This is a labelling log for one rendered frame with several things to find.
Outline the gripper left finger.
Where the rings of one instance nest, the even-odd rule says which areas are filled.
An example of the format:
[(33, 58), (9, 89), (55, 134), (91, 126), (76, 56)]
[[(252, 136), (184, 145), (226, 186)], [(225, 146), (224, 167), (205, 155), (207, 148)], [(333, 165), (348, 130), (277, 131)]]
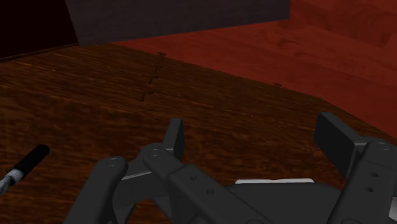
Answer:
[(63, 224), (127, 224), (136, 203), (154, 200), (172, 224), (270, 224), (259, 210), (182, 163), (183, 121), (173, 118), (162, 143), (143, 147), (128, 162), (98, 161)]

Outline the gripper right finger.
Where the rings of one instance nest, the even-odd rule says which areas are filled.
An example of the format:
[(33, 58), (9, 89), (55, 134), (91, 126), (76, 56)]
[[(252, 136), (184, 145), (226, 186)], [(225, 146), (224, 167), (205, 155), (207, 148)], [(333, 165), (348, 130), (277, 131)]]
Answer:
[(337, 116), (317, 116), (314, 142), (345, 177), (327, 224), (397, 224), (390, 208), (397, 195), (397, 146), (361, 136)]

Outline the black and silver pen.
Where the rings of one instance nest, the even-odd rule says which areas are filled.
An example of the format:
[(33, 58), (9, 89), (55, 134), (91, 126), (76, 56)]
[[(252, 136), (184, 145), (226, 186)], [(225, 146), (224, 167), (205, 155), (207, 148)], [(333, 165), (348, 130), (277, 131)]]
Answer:
[(47, 145), (39, 144), (18, 161), (0, 180), (0, 196), (25, 178), (50, 152)]

